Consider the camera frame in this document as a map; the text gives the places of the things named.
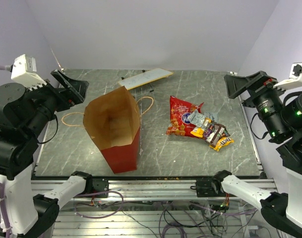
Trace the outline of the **brown m&m's pack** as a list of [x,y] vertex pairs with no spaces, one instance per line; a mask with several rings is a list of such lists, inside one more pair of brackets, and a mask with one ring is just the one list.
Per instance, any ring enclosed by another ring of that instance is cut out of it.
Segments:
[[227,132],[226,127],[222,124],[217,123],[214,124],[214,129],[210,132],[205,141],[209,145],[215,147],[220,138],[228,136],[229,133]]

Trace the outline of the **red candy bag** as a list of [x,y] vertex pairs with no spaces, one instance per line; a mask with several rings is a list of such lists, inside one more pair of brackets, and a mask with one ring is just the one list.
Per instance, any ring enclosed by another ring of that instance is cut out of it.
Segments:
[[195,137],[191,134],[195,125],[187,119],[195,110],[201,112],[204,102],[195,105],[190,102],[178,99],[176,96],[170,96],[170,126],[166,135],[178,135],[186,137]]

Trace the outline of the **red and brown paper bag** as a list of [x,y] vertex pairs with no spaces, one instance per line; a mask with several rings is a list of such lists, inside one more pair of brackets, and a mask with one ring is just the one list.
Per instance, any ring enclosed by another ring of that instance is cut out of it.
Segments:
[[109,167],[115,174],[135,171],[139,153],[141,117],[151,109],[154,98],[150,99],[150,106],[143,112],[138,102],[124,87],[113,90],[92,100],[79,113],[83,116],[82,124],[68,124],[65,118],[61,122],[69,127],[84,128],[93,143],[99,149]]

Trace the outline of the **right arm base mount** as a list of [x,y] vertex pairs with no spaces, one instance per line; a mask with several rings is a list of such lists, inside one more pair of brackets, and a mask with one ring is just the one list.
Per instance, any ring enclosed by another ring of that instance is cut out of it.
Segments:
[[225,193],[221,191],[216,192],[209,180],[197,180],[195,185],[190,186],[191,190],[196,192],[197,197],[223,197]]

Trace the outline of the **yellow snack box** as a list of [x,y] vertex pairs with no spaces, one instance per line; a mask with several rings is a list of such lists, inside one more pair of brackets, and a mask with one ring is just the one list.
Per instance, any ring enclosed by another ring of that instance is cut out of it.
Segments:
[[204,135],[204,132],[208,126],[209,123],[211,123],[212,120],[210,118],[205,118],[203,120],[197,121],[194,125],[195,128],[190,132],[195,137],[202,138]]

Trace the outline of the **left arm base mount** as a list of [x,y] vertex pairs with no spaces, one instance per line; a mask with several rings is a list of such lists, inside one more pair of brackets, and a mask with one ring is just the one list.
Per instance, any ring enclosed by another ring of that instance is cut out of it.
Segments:
[[86,195],[87,197],[95,197],[95,198],[107,198],[108,194],[105,193],[109,191],[109,182],[104,178],[94,178],[93,186],[91,191]]

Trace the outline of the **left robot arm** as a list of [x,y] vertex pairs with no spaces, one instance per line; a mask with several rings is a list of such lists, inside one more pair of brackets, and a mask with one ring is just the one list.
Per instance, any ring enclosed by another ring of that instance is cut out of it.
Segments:
[[0,86],[0,236],[37,238],[56,221],[60,209],[73,197],[93,192],[90,174],[76,171],[57,188],[34,195],[31,187],[33,155],[39,135],[57,113],[81,104],[87,81],[58,70],[53,87],[37,74],[25,73]]

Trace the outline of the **yellow m&m's pack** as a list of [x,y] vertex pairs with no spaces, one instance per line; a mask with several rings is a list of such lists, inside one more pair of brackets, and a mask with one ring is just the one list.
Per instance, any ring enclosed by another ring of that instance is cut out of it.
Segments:
[[219,151],[221,148],[228,146],[231,143],[234,143],[234,140],[231,137],[222,137],[218,140],[215,146],[209,145],[209,147],[215,151]]

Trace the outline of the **small white blue wrapper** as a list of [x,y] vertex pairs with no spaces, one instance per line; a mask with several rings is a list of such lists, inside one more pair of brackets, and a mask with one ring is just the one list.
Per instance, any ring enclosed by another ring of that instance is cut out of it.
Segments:
[[213,121],[218,121],[218,113],[204,112],[203,114],[206,118],[209,118]]

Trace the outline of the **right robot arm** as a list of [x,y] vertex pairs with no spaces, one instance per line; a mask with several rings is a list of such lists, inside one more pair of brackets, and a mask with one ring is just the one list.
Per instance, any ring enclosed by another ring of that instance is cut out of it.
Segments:
[[289,191],[269,192],[223,170],[212,177],[211,192],[216,196],[229,193],[246,201],[272,227],[302,238],[302,91],[288,93],[282,82],[264,71],[246,77],[226,75],[224,80],[230,99],[249,93],[242,104],[257,109],[270,142],[278,145]]

